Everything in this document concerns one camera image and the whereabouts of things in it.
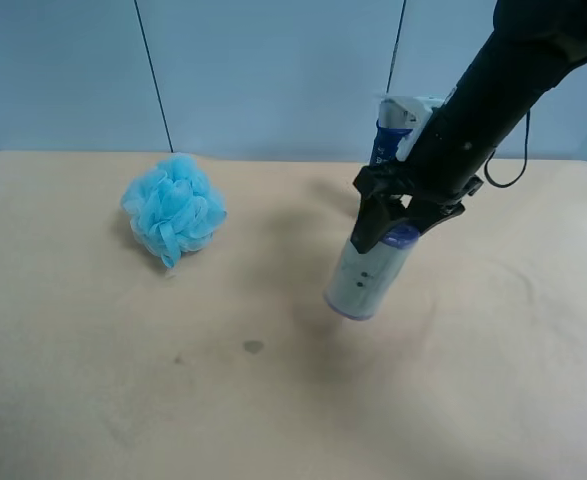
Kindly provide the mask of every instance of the can lid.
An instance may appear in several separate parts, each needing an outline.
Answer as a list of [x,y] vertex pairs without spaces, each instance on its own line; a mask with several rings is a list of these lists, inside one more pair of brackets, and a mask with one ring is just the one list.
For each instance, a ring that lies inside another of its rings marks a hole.
[[398,248],[400,250],[411,248],[420,238],[420,232],[417,228],[407,223],[398,225],[392,230],[389,230],[384,237],[382,243],[389,247]]

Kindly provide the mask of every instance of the black cable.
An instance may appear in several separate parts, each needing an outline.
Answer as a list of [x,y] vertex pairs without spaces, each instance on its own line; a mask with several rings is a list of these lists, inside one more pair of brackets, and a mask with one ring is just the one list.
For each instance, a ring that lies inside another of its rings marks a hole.
[[495,180],[493,180],[493,178],[491,177],[491,174],[489,173],[489,163],[491,160],[493,160],[493,156],[495,155],[495,152],[493,152],[491,154],[491,156],[489,157],[489,159],[484,164],[484,176],[486,177],[486,181],[489,182],[489,184],[491,184],[492,186],[497,187],[497,188],[509,188],[509,187],[512,187],[513,185],[515,185],[517,183],[517,181],[520,178],[522,178],[522,175],[524,175],[524,172],[526,172],[526,166],[529,163],[529,133],[530,133],[530,131],[531,131],[531,111],[529,110],[528,112],[526,112],[526,133],[524,134],[524,165],[522,166],[522,171],[515,178],[515,180],[513,180],[509,183],[497,183]]
[[400,33],[402,32],[402,24],[404,23],[404,13],[406,13],[406,1],[402,2],[402,13],[400,13],[400,22],[397,25],[397,35],[395,36],[395,46],[393,47],[393,56],[391,57],[391,68],[389,69],[389,80],[386,82],[386,94],[389,94],[391,89],[391,80],[393,79],[393,70],[395,69],[395,57],[397,57],[397,47],[400,44]]
[[142,15],[140,14],[140,7],[137,4],[137,0],[133,0],[135,4],[135,13],[137,13],[137,21],[140,24],[140,31],[142,32],[142,40],[144,41],[144,48],[146,49],[146,58],[149,61],[149,67],[151,68],[151,76],[153,77],[153,85],[155,86],[155,94],[157,95],[157,103],[160,104],[160,113],[162,114],[162,121],[164,122],[164,130],[166,131],[166,138],[169,141],[169,148],[171,153],[173,150],[173,142],[171,142],[171,134],[169,133],[169,125],[166,123],[166,115],[164,115],[164,106],[162,105],[162,97],[160,95],[160,89],[157,86],[157,78],[155,77],[155,69],[153,68],[153,60],[151,60],[151,52],[149,50],[149,44],[146,41],[146,32],[144,31],[144,24],[142,23]]

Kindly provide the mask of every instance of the black robotic arm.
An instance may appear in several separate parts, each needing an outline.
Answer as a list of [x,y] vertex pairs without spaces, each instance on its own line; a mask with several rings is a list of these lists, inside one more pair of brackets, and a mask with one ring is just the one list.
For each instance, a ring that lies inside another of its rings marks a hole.
[[475,172],[544,93],[587,63],[587,0],[498,0],[493,25],[406,161],[363,167],[355,179],[359,253],[401,223],[425,233],[461,215],[463,197],[482,185]]

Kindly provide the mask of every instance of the beige tabletop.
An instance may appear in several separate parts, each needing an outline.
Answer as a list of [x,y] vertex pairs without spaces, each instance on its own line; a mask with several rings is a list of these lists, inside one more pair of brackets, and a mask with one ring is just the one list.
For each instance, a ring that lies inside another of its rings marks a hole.
[[119,208],[163,156],[0,153],[0,480],[587,480],[586,163],[484,186],[357,323],[358,165],[200,159],[229,216],[167,272]]

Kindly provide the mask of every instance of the dark spot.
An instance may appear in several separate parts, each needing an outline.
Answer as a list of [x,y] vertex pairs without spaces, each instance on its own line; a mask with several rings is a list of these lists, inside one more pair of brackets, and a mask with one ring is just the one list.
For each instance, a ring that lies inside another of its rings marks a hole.
[[264,348],[264,342],[260,342],[259,340],[247,340],[244,342],[244,350],[249,353],[255,355],[256,353],[260,353]]

